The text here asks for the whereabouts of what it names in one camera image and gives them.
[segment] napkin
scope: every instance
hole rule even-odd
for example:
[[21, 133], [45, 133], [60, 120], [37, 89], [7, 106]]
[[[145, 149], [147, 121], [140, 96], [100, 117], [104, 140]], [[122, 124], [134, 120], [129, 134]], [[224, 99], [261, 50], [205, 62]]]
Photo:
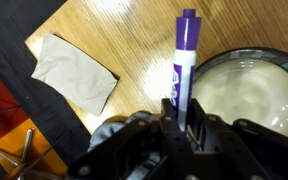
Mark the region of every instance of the napkin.
[[32, 78], [53, 87], [82, 109], [99, 116], [117, 80], [93, 58], [53, 34], [43, 39]]

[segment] dry erase marker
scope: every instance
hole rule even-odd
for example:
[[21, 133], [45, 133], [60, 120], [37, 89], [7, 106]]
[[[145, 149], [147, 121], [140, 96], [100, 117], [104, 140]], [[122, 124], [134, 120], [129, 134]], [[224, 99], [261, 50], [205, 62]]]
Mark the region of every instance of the dry erase marker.
[[176, 50], [171, 103], [182, 131], [186, 131], [186, 114], [191, 103], [192, 83], [196, 64], [196, 46], [202, 19], [195, 9], [184, 9], [176, 18]]

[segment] wood grain surface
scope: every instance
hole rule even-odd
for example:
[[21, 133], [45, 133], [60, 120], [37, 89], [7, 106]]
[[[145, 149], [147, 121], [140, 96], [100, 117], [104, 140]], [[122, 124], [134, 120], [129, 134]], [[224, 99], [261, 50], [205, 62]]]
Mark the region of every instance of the wood grain surface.
[[197, 64], [233, 48], [288, 52], [288, 0], [69, 0], [27, 40], [38, 59], [44, 33], [65, 39], [120, 77], [100, 117], [69, 102], [89, 132], [107, 118], [160, 112], [170, 97], [175, 18], [203, 18]]

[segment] wooden table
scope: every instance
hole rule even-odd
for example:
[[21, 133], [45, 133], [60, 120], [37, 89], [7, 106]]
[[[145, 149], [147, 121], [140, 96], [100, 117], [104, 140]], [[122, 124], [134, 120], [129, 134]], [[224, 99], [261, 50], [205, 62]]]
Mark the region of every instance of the wooden table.
[[100, 117], [69, 102], [92, 133], [112, 116], [160, 112], [170, 97], [175, 17], [184, 8], [203, 18], [198, 64], [245, 46], [288, 52], [288, 0], [69, 0], [25, 43], [38, 59], [43, 34], [52, 32], [120, 76]]

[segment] purple marker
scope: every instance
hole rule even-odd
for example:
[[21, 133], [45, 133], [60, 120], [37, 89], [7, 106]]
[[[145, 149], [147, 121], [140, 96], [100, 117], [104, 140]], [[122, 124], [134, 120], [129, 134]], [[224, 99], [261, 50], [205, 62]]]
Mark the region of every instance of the purple marker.
[[191, 103], [192, 83], [196, 64], [196, 46], [202, 18], [195, 9], [184, 9], [176, 18], [176, 50], [171, 103], [182, 131], [186, 131], [186, 113]]

